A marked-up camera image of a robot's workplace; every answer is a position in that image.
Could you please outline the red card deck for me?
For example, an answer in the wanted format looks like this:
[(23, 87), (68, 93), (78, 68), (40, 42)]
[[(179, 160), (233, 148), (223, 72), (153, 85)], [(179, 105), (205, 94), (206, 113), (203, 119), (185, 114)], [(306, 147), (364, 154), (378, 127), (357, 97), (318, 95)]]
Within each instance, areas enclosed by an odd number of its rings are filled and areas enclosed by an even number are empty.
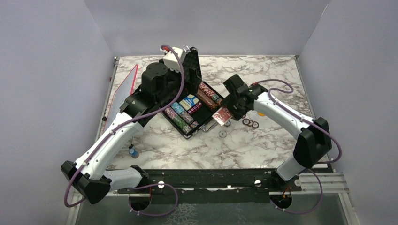
[(225, 107), (221, 107), (219, 110), (217, 110), (213, 115), (212, 118), (221, 126), (224, 126), (230, 118), (232, 118), (232, 114), (229, 112), (229, 110)]

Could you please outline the black poker case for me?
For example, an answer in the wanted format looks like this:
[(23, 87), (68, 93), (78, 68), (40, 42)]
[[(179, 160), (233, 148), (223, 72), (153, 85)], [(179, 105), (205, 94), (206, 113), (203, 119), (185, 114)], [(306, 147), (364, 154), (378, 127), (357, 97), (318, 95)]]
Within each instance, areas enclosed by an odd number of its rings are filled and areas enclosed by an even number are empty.
[(184, 89), (179, 99), (162, 115), (185, 138), (191, 138), (213, 119), (221, 108), (223, 96), (202, 78), (198, 50), (184, 45), (173, 47), (184, 69)]

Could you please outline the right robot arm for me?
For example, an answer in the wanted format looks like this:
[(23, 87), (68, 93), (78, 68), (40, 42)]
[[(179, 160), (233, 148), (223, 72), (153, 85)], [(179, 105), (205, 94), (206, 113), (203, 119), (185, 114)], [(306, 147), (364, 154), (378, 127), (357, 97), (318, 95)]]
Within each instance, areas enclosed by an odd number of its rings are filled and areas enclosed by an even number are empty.
[(294, 176), (304, 169), (312, 168), (331, 150), (329, 125), (324, 118), (313, 119), (297, 112), (274, 97), (270, 90), (258, 83), (249, 86), (237, 74), (224, 81), (223, 85), (229, 94), (222, 101), (222, 106), (232, 119), (240, 120), (248, 112), (257, 111), (296, 139), (293, 155), (271, 177), (271, 186), (275, 190), (284, 190)]

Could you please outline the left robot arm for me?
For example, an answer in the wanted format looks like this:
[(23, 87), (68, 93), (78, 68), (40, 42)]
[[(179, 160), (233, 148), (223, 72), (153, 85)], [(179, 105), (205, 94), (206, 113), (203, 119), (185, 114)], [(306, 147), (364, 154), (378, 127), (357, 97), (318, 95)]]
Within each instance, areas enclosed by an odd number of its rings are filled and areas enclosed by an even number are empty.
[(75, 161), (66, 161), (61, 171), (91, 204), (100, 202), (110, 191), (132, 188), (143, 192), (147, 174), (139, 166), (108, 171), (110, 164), (126, 142), (134, 137), (158, 113), (176, 102), (183, 92), (195, 94), (202, 81), (198, 51), (169, 50), (158, 62), (148, 64), (141, 83), (129, 95), (102, 136)]

